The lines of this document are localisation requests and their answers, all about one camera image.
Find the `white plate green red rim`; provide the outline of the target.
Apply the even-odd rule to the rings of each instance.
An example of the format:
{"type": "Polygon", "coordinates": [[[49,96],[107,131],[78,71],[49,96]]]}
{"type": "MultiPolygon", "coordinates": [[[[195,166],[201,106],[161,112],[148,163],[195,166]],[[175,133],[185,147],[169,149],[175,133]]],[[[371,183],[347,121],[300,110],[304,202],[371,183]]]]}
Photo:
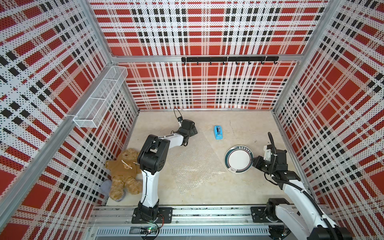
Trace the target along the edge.
{"type": "Polygon", "coordinates": [[[241,174],[252,166],[254,155],[251,149],[246,146],[234,146],[225,155],[226,168],[235,174],[241,174]]]}

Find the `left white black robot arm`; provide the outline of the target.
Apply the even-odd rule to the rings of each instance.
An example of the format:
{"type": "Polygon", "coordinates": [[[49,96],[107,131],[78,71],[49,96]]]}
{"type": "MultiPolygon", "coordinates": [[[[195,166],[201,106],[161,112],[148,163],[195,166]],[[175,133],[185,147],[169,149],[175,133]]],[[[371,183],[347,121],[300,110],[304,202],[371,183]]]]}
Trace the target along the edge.
{"type": "Polygon", "coordinates": [[[179,129],[174,133],[158,137],[149,135],[139,153],[138,164],[143,176],[143,194],[134,210],[133,224],[143,223],[170,223],[171,217],[167,214],[173,212],[172,208],[159,207],[158,186],[160,171],[164,168],[168,151],[171,148],[187,146],[189,138],[198,133],[195,122],[178,118],[179,129]]]}

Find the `clear bubble wrap sheet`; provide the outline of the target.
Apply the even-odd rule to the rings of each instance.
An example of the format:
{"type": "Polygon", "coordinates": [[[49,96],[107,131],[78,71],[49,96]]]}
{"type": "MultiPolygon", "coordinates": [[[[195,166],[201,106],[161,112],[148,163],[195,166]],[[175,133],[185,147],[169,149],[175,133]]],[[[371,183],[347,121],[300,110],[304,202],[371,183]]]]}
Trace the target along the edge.
{"type": "Polygon", "coordinates": [[[181,194],[226,172],[204,134],[191,137],[186,147],[170,149],[166,167],[170,168],[181,194]]]}

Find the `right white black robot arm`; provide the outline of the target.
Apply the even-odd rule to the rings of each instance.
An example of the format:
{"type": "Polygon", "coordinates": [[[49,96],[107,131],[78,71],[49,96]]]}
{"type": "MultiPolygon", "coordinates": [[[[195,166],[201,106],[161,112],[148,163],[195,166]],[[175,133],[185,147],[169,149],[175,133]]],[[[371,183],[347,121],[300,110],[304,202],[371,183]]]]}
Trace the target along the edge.
{"type": "Polygon", "coordinates": [[[270,198],[261,214],[270,222],[281,221],[298,240],[351,240],[352,234],[340,227],[316,203],[305,189],[300,177],[288,170],[287,151],[271,144],[264,147],[264,156],[253,158],[253,167],[271,177],[293,202],[270,198]]]}

